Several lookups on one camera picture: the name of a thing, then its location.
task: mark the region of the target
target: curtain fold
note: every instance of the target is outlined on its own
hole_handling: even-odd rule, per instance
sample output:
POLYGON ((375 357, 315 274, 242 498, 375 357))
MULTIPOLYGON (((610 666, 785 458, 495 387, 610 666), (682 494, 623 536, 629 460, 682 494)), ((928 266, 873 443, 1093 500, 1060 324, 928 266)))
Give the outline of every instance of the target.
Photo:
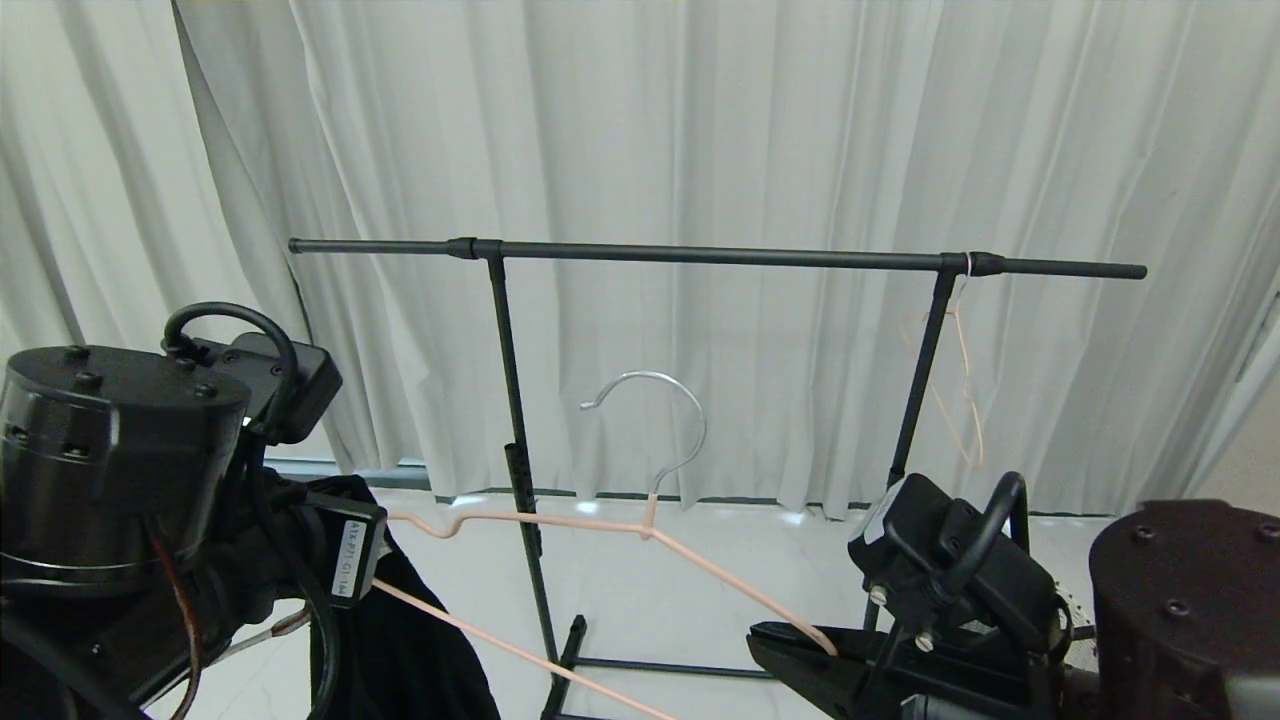
MULTIPOLYGON (((1239 413, 1280 272, 1272 4, 183 4, 177 24, 142 5, 13 8, 0 208, 22 210, 4 218, 17 256, 51 273, 31 291, 44 316, 147 338, 184 293, 252 299, 343 368, 335 459, 420 459, 443 495, 508 484, 484 265, 287 258, 289 236, 1147 264, 1143 282, 961 281, 987 466, 932 402, 909 462, 974 498, 1018 469, 1034 509, 1085 512, 1188 492, 1239 413), (55 60, 23 23, 60 33, 55 60), (91 159, 109 179, 87 192, 91 159), (125 266, 143 278, 113 283, 125 266)), ((690 447, 695 418, 657 383, 577 410, 654 369, 710 420, 676 477, 686 502, 842 516, 882 492, 913 365, 901 332, 918 343, 932 277, 507 270, 538 487, 643 492, 690 447)), ((934 368, 973 443, 950 329, 934 368)))

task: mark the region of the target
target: black garment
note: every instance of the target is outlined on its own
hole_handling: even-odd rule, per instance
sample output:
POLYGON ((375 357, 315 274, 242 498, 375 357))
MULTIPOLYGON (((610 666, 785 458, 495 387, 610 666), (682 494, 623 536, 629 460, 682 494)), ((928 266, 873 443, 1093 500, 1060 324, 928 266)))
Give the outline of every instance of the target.
MULTIPOLYGON (((319 480, 326 493, 374 502, 365 479, 319 480)), ((408 557, 387 532, 390 553, 375 577, 440 610, 408 557)), ((498 705, 475 648, 462 630, 374 588, 355 609, 337 609, 342 665, 326 720, 495 720, 498 705)), ((323 648, 311 629, 311 685, 320 682, 323 648)))

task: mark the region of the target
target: clothes rack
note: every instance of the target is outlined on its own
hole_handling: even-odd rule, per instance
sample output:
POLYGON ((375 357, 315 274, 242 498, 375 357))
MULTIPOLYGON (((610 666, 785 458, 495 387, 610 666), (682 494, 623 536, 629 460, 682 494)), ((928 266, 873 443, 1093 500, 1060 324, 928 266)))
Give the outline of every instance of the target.
MULTIPOLYGON (((925 318, 920 350, 916 355, 911 387, 902 413, 893 460, 888 469, 886 488, 906 474, 906 460, 911 450, 911 439, 920 418, 929 373, 938 348, 942 323, 947 304, 955 290, 956 278, 979 278, 998 274, 1065 275, 1084 278, 1142 279, 1147 275, 1143 265, 1117 263, 1082 263, 1066 260, 1033 260, 1005 258, 993 252, 845 252, 819 250, 774 250, 745 247, 685 247, 668 245, 593 245, 562 242, 508 242, 475 237, 460 237, 448 241, 415 240, 301 240, 292 238, 289 250, 294 254, 358 254, 358 255, 448 255, 462 260, 484 260, 489 269, 489 282, 493 288, 494 313, 498 324, 498 341, 502 351, 503 374, 507 384, 507 401, 511 410, 513 442, 504 446, 511 487, 518 512, 536 512, 532 474, 529 466, 529 445, 525 432, 525 411, 520 397, 520 373, 516 364, 516 348, 512 334, 511 305, 507 299, 507 259, 549 259, 549 260, 603 260, 634 263, 678 263, 714 265, 756 265, 791 268, 835 268, 861 270, 911 270, 934 273, 933 297, 925 318)), ((521 539, 529 577, 534 589, 534 602, 538 621, 541 626, 543 644, 547 659, 563 667, 613 667, 622 670, 646 670, 719 678, 772 679, 762 670, 714 667, 703 665, 682 665, 668 662, 644 662, 635 660, 613 660, 588 657, 581 655, 582 639, 586 634, 586 618, 581 614, 573 618, 563 651, 556 642, 552 625, 550 606, 547 598, 547 583, 541 568, 541 534, 536 525, 522 523, 521 539)), ((863 620, 864 629, 876 628, 879 607, 867 603, 863 620)), ((558 675, 552 676, 550 691, 543 707, 541 719, 591 720, 580 715, 563 712, 568 682, 558 675)))

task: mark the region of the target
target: white floor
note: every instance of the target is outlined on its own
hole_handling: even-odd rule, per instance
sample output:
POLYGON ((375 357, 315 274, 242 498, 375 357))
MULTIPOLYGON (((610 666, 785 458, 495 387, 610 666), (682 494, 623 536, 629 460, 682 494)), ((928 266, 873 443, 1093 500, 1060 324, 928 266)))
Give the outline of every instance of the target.
MULTIPOLYGON (((453 511, 424 492, 378 495, 389 510, 417 512, 433 524, 453 511)), ((512 510, 512 500, 475 496, 461 498, 454 507, 512 510)), ((622 521, 639 520, 641 509, 640 502, 631 501, 539 500, 539 511, 544 514, 622 521)), ((856 514, 837 523, 812 512, 767 506, 699 505, 682 512, 675 505, 666 505, 658 511, 657 524, 814 624, 856 628, 861 624, 865 596, 859 589, 858 569, 845 552, 856 520, 856 514)), ((1107 523, 1033 519, 1033 553, 1085 606, 1092 600, 1088 548, 1107 523)), ((452 612, 535 655, 543 653, 518 527, 476 520, 449 541, 431 538, 402 523, 393 524, 393 530, 422 579, 452 612)), ((573 615, 581 612, 590 624, 584 655, 754 667, 744 637, 753 623, 774 618, 750 598, 662 546, 635 537, 545 528, 543 538, 543 568, 558 642, 563 643, 573 615)), ((296 607, 297 603, 288 607, 280 603, 278 616, 296 607)), ((1092 615, 1091 609, 1085 611, 1092 615)), ((256 630, 244 629, 242 634, 256 630)), ((547 698, 548 674, 483 641, 474 642, 503 717, 538 717, 547 698)), ((584 674, 681 719, 823 717, 781 683, 599 669, 585 669, 584 674)), ((148 714, 168 717, 177 694, 163 698, 148 714)), ((305 717, 307 710, 307 633, 298 632, 250 648, 206 671, 188 717, 293 720, 305 717)), ((641 717, 581 687, 570 691, 564 711, 641 717)))

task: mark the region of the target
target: bolt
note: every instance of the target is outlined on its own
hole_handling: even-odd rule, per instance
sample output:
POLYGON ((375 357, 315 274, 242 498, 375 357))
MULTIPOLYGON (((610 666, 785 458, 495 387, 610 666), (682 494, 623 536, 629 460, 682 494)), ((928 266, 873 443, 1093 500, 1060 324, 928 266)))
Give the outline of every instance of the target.
POLYGON ((1170 620, 1187 618, 1190 614, 1190 609, 1187 607, 1187 603, 1180 600, 1170 600, 1165 603, 1165 618, 1169 618, 1170 620))
POLYGON ((76 373, 76 387, 81 389, 97 389, 102 387, 102 375, 90 373, 88 370, 76 373))

